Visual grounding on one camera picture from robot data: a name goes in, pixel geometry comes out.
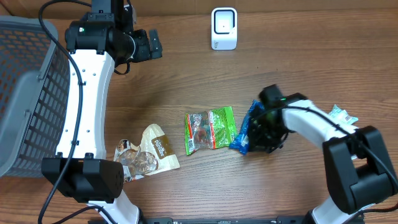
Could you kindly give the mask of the light teal snack packet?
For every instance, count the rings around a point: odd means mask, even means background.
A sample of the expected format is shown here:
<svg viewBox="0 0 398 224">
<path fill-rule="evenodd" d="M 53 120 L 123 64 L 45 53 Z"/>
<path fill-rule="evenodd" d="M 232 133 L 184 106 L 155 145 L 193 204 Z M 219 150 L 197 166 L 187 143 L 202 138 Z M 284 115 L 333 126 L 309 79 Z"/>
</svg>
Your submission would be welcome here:
<svg viewBox="0 0 398 224">
<path fill-rule="evenodd" d="M 337 119 L 340 123 L 346 124 L 354 124 L 359 120 L 357 117 L 350 116 L 346 110 L 341 109 L 337 105 L 333 106 L 328 115 Z"/>
</svg>

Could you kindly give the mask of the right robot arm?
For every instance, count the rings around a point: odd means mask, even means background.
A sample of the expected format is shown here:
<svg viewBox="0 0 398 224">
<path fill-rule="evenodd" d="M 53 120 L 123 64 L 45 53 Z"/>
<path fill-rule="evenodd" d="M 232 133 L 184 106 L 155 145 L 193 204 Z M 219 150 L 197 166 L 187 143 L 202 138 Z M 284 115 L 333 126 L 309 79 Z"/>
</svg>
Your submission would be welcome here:
<svg viewBox="0 0 398 224">
<path fill-rule="evenodd" d="M 397 206 L 374 208 L 397 194 L 397 175 L 381 133 L 373 126 L 340 123 L 301 93 L 284 96 L 277 85 L 265 87 L 249 119 L 250 151 L 271 153 L 297 133 L 323 152 L 329 197 L 298 217 L 277 223 L 364 223 L 367 213 L 388 213 Z"/>
</svg>

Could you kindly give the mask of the blue Oreo packet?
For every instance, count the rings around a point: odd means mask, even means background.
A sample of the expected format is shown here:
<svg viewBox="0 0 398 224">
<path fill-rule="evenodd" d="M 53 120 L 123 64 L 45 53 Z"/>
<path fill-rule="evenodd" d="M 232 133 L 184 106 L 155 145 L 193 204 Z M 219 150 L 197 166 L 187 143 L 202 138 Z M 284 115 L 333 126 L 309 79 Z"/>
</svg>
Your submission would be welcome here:
<svg viewBox="0 0 398 224">
<path fill-rule="evenodd" d="M 241 154 L 246 155 L 249 150 L 249 138 L 248 138 L 248 129 L 249 129 L 249 120 L 251 118 L 250 113 L 254 111 L 255 107 L 260 107 L 260 109 L 264 109 L 264 106 L 260 101 L 253 100 L 251 107 L 248 109 L 239 134 L 235 137 L 232 143 L 229 144 L 230 149 L 237 149 Z"/>
</svg>

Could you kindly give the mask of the beige cookie bag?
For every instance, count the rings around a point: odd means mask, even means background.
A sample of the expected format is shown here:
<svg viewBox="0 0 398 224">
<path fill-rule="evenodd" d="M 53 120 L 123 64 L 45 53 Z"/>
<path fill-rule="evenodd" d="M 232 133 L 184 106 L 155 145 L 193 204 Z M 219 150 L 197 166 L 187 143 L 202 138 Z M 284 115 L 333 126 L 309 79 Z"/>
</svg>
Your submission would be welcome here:
<svg viewBox="0 0 398 224">
<path fill-rule="evenodd" d="M 168 137 L 158 124 L 151 124 L 144 130 L 138 146 L 127 139 L 120 140 L 114 161 L 122 164 L 125 182 L 180 167 Z"/>
</svg>

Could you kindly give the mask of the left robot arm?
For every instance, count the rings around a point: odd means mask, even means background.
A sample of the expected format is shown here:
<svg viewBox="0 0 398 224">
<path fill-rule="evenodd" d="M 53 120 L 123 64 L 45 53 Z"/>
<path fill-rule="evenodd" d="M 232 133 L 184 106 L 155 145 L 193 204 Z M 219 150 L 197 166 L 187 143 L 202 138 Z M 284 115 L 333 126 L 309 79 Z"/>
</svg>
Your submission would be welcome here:
<svg viewBox="0 0 398 224">
<path fill-rule="evenodd" d="M 105 223 L 144 223 L 123 190 L 121 163 L 106 159 L 104 119 L 111 76 L 121 64 L 161 58 L 158 32 L 136 30 L 129 1 L 92 1 L 90 11 L 65 31 L 70 84 L 62 135 L 55 156 L 41 171 L 54 192 L 96 210 Z"/>
</svg>

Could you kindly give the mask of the green snack bag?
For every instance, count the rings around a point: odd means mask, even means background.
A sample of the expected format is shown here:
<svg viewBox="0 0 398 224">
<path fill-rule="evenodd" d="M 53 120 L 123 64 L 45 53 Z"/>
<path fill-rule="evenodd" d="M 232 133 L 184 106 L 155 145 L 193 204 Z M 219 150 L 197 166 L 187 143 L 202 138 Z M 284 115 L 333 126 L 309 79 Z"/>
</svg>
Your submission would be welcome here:
<svg viewBox="0 0 398 224">
<path fill-rule="evenodd" d="M 228 147 L 237 134 L 231 106 L 185 115 L 185 150 L 188 156 L 200 149 Z"/>
</svg>

